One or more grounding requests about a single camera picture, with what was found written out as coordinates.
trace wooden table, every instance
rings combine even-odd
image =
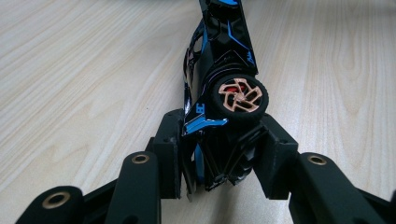
[[[361,189],[396,189],[396,2],[249,0],[247,26],[267,112],[300,151],[332,158]],[[0,2],[0,223],[41,192],[88,193],[144,150],[182,107],[182,60],[198,1]],[[291,223],[255,175],[189,203],[163,200],[163,223]]]

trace car body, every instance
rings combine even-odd
[[[189,142],[186,158],[194,157],[194,167],[187,169],[210,190],[226,180],[236,184],[250,172],[233,174],[228,149],[239,144],[233,139],[254,130],[268,106],[268,93],[255,78],[258,69],[240,1],[200,4],[203,18],[183,63],[182,136]],[[250,154],[253,149],[243,148]]]

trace wood grain surface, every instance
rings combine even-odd
[[[245,0],[267,112],[361,189],[396,189],[396,1]],[[88,193],[182,107],[196,0],[0,0],[0,223],[60,185]],[[291,223],[255,175],[163,223]]]

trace toy car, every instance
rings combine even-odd
[[[211,190],[226,180],[235,185],[250,173],[260,153],[255,143],[261,130],[255,127],[268,106],[268,93],[255,78],[258,69],[240,2],[200,4],[203,19],[183,64],[182,136],[194,157],[184,169],[195,171],[198,184]]]

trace copper wheel rim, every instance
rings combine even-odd
[[[219,87],[220,98],[226,109],[231,112],[257,110],[262,102],[262,90],[252,87],[245,78],[233,78]]]

